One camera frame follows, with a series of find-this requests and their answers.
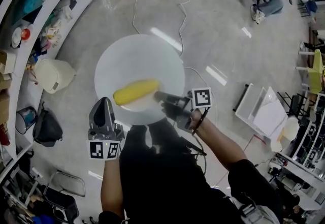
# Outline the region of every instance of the hand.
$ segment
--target hand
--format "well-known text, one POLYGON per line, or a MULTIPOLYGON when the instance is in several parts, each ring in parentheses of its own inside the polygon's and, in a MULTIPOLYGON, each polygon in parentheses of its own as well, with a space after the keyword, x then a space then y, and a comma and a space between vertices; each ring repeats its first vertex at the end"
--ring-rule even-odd
POLYGON ((192 121, 191 124, 189 125, 189 129, 194 129, 198 125, 201 117, 202 117, 202 113, 200 112, 200 110, 195 109, 190 116, 192 121))

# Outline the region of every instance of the red object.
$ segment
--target red object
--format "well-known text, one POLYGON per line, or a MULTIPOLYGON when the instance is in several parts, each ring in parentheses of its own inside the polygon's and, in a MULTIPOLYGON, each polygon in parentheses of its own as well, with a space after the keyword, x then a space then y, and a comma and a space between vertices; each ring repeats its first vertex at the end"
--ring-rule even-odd
POLYGON ((25 28, 23 31, 21 31, 20 37, 22 40, 28 40, 30 37, 30 30, 28 28, 25 28))
POLYGON ((5 129, 4 124, 0 125, 0 143, 5 146, 10 145, 10 141, 8 139, 7 131, 5 129))

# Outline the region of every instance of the white table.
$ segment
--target white table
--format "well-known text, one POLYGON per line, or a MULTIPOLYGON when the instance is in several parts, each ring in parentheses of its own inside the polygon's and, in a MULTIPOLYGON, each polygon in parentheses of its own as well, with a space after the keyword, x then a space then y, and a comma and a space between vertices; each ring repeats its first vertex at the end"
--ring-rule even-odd
POLYGON ((141 100, 140 106, 120 107, 113 100, 116 90, 143 79, 158 79, 160 91, 183 95, 185 74, 182 61, 176 50, 157 36, 132 35, 113 43, 100 57, 94 81, 98 98, 108 97, 112 101, 118 121, 148 125, 165 117, 161 105, 153 97, 141 100))
POLYGON ((250 84, 241 99, 235 115, 257 133, 276 141, 287 121, 287 114, 271 87, 250 84))

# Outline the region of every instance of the gray floor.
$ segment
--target gray floor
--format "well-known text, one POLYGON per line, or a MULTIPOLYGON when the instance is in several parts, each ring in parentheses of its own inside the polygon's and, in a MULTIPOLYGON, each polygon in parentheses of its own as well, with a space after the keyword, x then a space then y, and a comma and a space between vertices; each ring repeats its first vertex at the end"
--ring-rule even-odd
MULTIPOLYGON (((135 0, 111 1, 113 10, 108 11, 101 0, 94 0, 60 50, 57 58, 68 61, 78 72, 74 81, 56 94, 43 95, 46 107, 55 113, 63 128, 63 141, 53 148, 35 145, 37 155, 43 160, 85 180, 87 197, 76 199, 80 216, 86 218, 97 217, 101 210, 101 181, 88 171, 102 175, 103 163, 88 159, 85 143, 88 114, 96 102, 95 67, 108 46, 137 33, 132 27, 135 0)), ((185 1, 138 0, 137 28, 143 34, 163 32, 180 44, 178 30, 184 15, 177 4, 185 1)), ((299 91, 301 79, 295 66, 299 43, 308 39, 308 26, 307 20, 300 18, 296 5, 291 6, 288 1, 282 14, 257 25, 250 18, 252 4, 253 0, 191 0, 185 5, 187 20, 182 32, 182 59, 185 67, 196 69, 212 87, 218 127, 246 148, 250 160, 261 163, 271 158, 269 147, 252 139, 254 132, 235 117, 232 109, 246 83, 271 86, 275 91, 289 94, 299 91), (207 72, 208 67, 218 73, 219 80, 207 72)), ((186 91, 205 86, 194 71, 185 69, 185 75, 186 91)), ((215 110, 208 116, 215 121, 215 110)), ((195 142, 191 136, 185 136, 195 142)), ((223 178, 226 170, 212 152, 205 149, 208 152, 207 181, 211 186, 218 184, 228 193, 228 181, 223 178)), ((267 164, 258 167, 263 174, 266 168, 267 164)))

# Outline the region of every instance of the black sleeve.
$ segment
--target black sleeve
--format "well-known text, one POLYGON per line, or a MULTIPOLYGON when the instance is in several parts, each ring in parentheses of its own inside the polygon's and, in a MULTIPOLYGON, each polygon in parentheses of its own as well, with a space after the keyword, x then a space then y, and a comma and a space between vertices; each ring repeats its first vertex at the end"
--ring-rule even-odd
POLYGON ((279 194, 270 183, 259 173, 249 160, 241 160, 234 163, 229 171, 228 182, 232 196, 238 201, 240 194, 245 193, 255 201, 257 205, 267 206, 278 217, 280 223, 282 217, 282 201, 279 194))
POLYGON ((122 219, 111 211, 104 211, 99 216, 99 224, 121 224, 122 219))

